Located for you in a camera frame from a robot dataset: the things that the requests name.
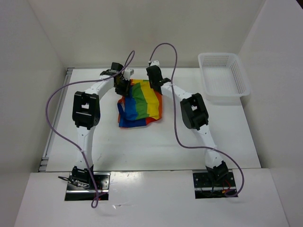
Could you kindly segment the rainbow striped shorts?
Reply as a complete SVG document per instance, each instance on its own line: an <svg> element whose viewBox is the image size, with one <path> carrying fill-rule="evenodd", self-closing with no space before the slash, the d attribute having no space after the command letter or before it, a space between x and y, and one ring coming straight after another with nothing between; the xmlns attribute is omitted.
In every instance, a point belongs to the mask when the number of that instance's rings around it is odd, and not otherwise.
<svg viewBox="0 0 303 227"><path fill-rule="evenodd" d="M120 128L147 126L162 118L162 95L150 88L148 80L132 79L129 96L118 100L117 108Z"/></svg>

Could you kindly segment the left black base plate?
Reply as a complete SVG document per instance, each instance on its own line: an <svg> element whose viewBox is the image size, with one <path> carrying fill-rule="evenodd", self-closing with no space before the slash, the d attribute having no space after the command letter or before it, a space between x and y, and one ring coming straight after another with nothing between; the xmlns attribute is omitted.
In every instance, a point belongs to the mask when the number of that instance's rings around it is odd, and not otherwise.
<svg viewBox="0 0 303 227"><path fill-rule="evenodd" d="M65 201L91 201L96 197L96 190L93 183L82 183L79 180L67 180L67 188L65 193ZM95 172L94 179L97 184L99 201L107 201L109 197L109 181L110 173Z"/></svg>

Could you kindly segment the metal rail table edge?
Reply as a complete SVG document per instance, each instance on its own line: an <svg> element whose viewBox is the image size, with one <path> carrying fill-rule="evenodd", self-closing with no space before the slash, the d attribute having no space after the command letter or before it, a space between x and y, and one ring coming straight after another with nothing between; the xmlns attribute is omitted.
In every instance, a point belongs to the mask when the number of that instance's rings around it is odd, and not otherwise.
<svg viewBox="0 0 303 227"><path fill-rule="evenodd" d="M53 141L56 135L54 130L56 130L56 127L58 125L63 103L67 93L67 87L65 87L65 85L70 82L73 70L74 68L67 68L62 86L53 91L47 99L45 105L45 118L47 125L50 128L50 132L39 164L38 172L46 172Z"/></svg>

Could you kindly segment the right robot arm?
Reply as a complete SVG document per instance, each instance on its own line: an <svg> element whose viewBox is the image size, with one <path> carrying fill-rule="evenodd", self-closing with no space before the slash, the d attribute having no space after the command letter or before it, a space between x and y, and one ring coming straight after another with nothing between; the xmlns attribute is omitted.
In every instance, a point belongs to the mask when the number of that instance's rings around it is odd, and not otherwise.
<svg viewBox="0 0 303 227"><path fill-rule="evenodd" d="M159 65L154 61L150 63L146 71L150 87L173 100L174 114L176 114L177 104L179 104L183 124L204 144L208 182L213 187L220 185L228 174L228 167L220 153L216 151L209 128L209 114L202 95L189 93L174 85L169 78L163 78Z"/></svg>

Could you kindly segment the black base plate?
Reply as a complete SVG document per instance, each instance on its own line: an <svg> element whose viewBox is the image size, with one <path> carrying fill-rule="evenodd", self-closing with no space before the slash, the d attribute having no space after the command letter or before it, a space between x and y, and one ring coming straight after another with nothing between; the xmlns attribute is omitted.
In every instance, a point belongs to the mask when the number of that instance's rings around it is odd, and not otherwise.
<svg viewBox="0 0 303 227"><path fill-rule="evenodd" d="M229 171L226 177L216 183L211 182L206 170L195 171L192 175L195 199L226 198L227 195L232 196L237 192L232 171Z"/></svg>
<svg viewBox="0 0 303 227"><path fill-rule="evenodd" d="M65 201L91 201L96 197L96 190L93 183L82 183L79 180L67 180L67 188L65 193ZM109 181L110 173L95 172L94 179L97 184L99 201L107 201L109 197Z"/></svg>

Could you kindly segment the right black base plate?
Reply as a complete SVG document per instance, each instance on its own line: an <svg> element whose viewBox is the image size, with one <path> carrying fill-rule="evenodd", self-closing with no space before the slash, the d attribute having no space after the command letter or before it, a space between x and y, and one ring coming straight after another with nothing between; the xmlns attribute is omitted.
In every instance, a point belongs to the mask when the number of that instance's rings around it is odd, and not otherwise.
<svg viewBox="0 0 303 227"><path fill-rule="evenodd" d="M237 192L232 171L229 171L226 177L216 183L211 182L206 170L195 171L192 175L195 199L226 198L227 195L232 196Z"/></svg>

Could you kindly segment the white plastic basket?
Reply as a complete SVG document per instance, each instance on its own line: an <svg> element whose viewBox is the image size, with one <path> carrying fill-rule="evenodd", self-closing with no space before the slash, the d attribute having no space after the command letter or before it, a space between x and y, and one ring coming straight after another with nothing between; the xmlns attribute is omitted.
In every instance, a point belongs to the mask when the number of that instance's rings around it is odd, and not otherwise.
<svg viewBox="0 0 303 227"><path fill-rule="evenodd" d="M213 102L234 102L249 96L251 89L246 71L238 55L210 52L198 55L204 93Z"/></svg>

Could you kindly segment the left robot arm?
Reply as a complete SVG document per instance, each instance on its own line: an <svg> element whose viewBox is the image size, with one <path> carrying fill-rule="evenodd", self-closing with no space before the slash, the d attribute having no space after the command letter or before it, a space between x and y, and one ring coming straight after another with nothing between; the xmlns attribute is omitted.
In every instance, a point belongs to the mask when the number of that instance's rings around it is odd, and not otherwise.
<svg viewBox="0 0 303 227"><path fill-rule="evenodd" d="M69 177L74 185L84 189L94 187L92 145L95 128L101 119L100 100L112 88L119 95L128 95L133 74L133 69L124 70L122 64L113 62L110 69L101 72L98 82L74 94L72 119L77 127L77 145L81 153Z"/></svg>

